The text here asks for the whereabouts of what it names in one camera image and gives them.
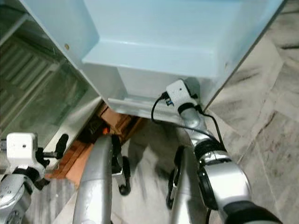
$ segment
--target marble floor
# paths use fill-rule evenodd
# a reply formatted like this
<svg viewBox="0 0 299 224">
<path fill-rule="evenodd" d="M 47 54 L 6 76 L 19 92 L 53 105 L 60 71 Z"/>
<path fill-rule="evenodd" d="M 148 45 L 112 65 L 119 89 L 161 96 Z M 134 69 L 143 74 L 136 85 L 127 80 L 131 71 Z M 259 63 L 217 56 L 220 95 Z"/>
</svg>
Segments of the marble floor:
<svg viewBox="0 0 299 224">
<path fill-rule="evenodd" d="M 208 111 L 220 125 L 227 150 L 245 170 L 253 201 L 276 214 L 284 224 L 297 223 L 298 0 L 288 1 Z M 215 132 L 211 121 L 207 120 L 207 124 Z M 123 153 L 131 163 L 132 191 L 122 197 L 113 182 L 114 224 L 168 223 L 170 212 L 165 206 L 168 176 L 176 149 L 183 142 L 184 136 L 176 130 L 148 122 L 124 145 Z M 71 223 L 75 199 L 74 186 L 57 180 L 36 195 L 27 220 Z M 220 223 L 217 213 L 212 212 L 210 223 Z"/>
</svg>

